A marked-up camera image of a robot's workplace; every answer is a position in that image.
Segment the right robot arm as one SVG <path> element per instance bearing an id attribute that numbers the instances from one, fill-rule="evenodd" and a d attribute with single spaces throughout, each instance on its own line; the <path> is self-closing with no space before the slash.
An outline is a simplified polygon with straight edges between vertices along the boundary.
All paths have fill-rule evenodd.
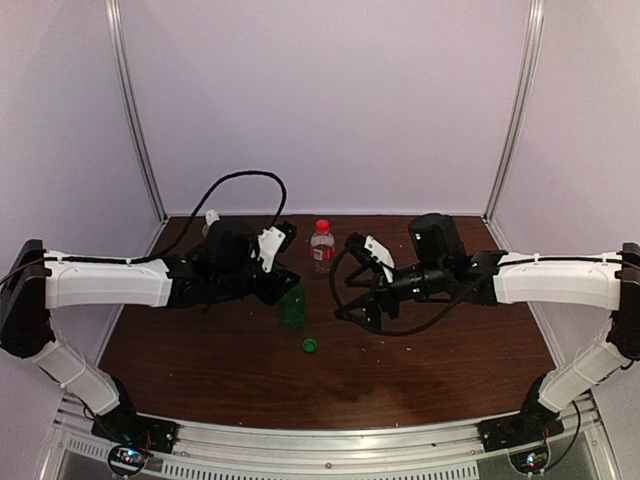
<path id="1" fill-rule="evenodd" d="M 395 319 L 403 301 L 439 301 L 444 308 L 417 334 L 462 303 L 481 306 L 516 303 L 586 305 L 610 312 L 611 326 L 574 359 L 537 380 L 513 419 L 519 440 L 535 440 L 576 397 L 611 373 L 639 359 L 639 247 L 586 256 L 525 255 L 505 250 L 467 254 L 453 218 L 429 213 L 412 219 L 408 232 L 413 265 L 394 264 L 389 250 L 372 236 L 351 234 L 335 260 L 347 255 L 359 264 L 347 275 L 348 288 L 363 294 L 337 299 L 337 319 L 384 334 L 382 318 Z"/>

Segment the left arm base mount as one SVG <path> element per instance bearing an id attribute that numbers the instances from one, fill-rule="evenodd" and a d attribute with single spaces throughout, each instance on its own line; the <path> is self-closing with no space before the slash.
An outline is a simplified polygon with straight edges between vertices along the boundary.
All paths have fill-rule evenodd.
<path id="1" fill-rule="evenodd" d="M 93 419 L 93 436 L 129 447 L 171 454 L 176 441 L 178 425 L 169 420 L 140 415 L 124 385 L 113 378 L 119 394 L 114 410 Z"/>

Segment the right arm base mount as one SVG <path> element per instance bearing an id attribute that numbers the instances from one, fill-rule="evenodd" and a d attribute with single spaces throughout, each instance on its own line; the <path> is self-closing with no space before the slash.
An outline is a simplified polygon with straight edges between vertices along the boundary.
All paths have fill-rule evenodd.
<path id="1" fill-rule="evenodd" d="M 484 420 L 478 424 L 485 452 L 542 442 L 549 436 L 564 432 L 559 413 L 540 403 L 539 390 L 542 381 L 543 376 L 534 381 L 518 413 Z"/>

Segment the clear bottle white cap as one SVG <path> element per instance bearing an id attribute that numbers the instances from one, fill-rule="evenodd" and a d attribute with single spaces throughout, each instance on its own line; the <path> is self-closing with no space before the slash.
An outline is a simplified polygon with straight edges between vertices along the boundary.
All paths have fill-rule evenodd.
<path id="1" fill-rule="evenodd" d="M 204 225 L 202 227 L 202 235 L 204 238 L 207 237 L 210 228 L 219 221 L 220 215 L 216 210 L 210 209 L 205 212 Z"/>

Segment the green bottle cap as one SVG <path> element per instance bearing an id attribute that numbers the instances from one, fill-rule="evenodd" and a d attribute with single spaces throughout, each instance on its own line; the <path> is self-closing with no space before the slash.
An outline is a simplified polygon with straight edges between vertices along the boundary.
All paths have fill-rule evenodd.
<path id="1" fill-rule="evenodd" d="M 313 338 L 307 338 L 302 342 L 302 349 L 306 354 L 315 353 L 318 350 L 318 342 Z"/>

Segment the green plastic bottle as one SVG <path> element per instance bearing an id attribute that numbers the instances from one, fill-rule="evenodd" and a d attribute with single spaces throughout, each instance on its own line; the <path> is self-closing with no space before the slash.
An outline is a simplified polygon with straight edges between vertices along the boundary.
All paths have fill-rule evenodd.
<path id="1" fill-rule="evenodd" d="M 289 329 L 298 330 L 307 321 L 306 294 L 302 284 L 289 290 L 278 303 L 280 319 Z"/>

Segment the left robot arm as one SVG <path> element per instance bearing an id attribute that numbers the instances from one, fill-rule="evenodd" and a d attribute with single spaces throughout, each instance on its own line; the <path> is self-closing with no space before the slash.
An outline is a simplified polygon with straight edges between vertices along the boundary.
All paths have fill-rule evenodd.
<path id="1" fill-rule="evenodd" d="M 256 233 L 242 221 L 223 218 L 183 257 L 138 259 L 73 256 L 29 240 L 1 281 L 1 347 L 31 360 L 104 418 L 121 443 L 133 444 L 144 424 L 126 389 L 54 333 L 51 311 L 111 304 L 208 309 L 248 296 L 273 306 L 300 281 L 277 261 L 296 235 L 289 222 Z"/>

